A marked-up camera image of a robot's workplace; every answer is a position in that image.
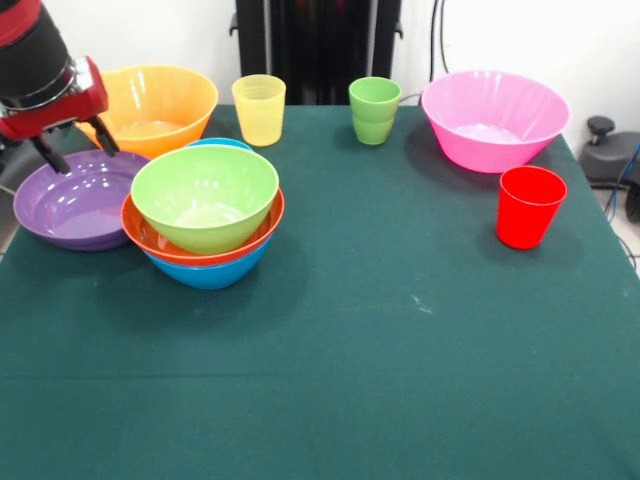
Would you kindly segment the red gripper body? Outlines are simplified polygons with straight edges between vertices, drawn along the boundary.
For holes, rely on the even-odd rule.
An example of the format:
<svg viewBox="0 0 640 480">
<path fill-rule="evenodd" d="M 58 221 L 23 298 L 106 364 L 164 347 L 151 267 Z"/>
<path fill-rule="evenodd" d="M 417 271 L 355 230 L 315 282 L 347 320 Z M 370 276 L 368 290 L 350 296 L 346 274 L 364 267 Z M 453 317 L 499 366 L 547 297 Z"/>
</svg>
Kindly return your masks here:
<svg viewBox="0 0 640 480">
<path fill-rule="evenodd" d="M 99 69 L 88 57 L 75 59 L 72 77 L 52 100 L 33 108 L 1 107 L 1 134 L 12 141 L 29 140 L 47 130 L 90 118 L 108 109 L 108 94 Z"/>
</svg>

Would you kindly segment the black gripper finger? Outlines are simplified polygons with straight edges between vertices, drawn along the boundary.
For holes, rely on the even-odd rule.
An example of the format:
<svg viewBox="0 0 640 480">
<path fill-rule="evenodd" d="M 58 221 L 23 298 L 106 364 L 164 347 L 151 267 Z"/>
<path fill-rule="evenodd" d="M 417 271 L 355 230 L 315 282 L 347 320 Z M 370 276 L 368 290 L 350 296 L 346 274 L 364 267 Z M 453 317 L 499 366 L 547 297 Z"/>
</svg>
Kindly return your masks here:
<svg viewBox="0 0 640 480">
<path fill-rule="evenodd" d="M 109 132 L 108 128 L 99 116 L 93 116 L 88 119 L 88 123 L 93 127 L 96 140 L 108 156 L 115 156 L 119 151 L 119 147 Z"/>
<path fill-rule="evenodd" d="M 51 147 L 43 135 L 32 137 L 31 143 L 56 173 L 66 175 L 70 172 L 64 157 Z"/>
</svg>

